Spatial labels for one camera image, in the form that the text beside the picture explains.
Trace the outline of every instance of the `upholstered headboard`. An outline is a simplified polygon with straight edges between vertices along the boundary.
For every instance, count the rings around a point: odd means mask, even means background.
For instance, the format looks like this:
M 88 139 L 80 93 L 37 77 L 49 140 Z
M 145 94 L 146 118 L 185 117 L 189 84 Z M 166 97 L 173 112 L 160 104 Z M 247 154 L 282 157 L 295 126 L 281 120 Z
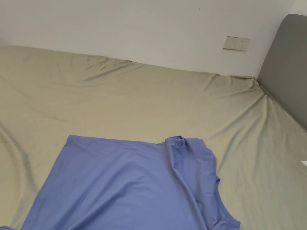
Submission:
M 307 129 L 307 16 L 289 14 L 284 18 L 258 81 Z

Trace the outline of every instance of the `t-shirt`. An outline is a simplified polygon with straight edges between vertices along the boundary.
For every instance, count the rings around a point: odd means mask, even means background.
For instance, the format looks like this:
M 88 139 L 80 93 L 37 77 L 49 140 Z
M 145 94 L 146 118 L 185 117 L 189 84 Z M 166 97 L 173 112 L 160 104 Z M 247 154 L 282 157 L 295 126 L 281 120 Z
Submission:
M 234 230 L 203 140 L 70 135 L 21 230 Z

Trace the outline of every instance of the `outlet cover plate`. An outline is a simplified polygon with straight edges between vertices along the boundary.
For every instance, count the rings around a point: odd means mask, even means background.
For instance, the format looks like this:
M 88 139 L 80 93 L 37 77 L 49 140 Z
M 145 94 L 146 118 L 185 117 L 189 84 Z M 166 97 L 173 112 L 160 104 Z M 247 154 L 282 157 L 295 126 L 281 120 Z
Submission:
M 249 38 L 227 36 L 223 49 L 245 51 L 249 41 Z

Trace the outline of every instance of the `bed sheet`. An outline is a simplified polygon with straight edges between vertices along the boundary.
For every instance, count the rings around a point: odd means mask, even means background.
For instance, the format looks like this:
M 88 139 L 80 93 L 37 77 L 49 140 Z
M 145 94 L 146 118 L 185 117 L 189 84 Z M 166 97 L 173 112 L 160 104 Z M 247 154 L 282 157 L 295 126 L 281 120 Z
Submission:
M 307 133 L 255 79 L 0 50 L 0 226 L 20 228 L 70 134 L 201 138 L 241 229 L 307 226 Z

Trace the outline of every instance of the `wall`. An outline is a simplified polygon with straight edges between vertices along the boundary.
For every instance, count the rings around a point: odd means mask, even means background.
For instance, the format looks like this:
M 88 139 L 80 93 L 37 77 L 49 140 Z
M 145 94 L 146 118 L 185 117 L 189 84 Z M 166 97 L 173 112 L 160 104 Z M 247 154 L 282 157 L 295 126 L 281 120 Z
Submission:
M 12 45 L 257 77 L 294 0 L 1 0 Z M 222 50 L 226 36 L 251 38 Z
M 307 0 L 296 0 L 291 13 L 307 15 Z

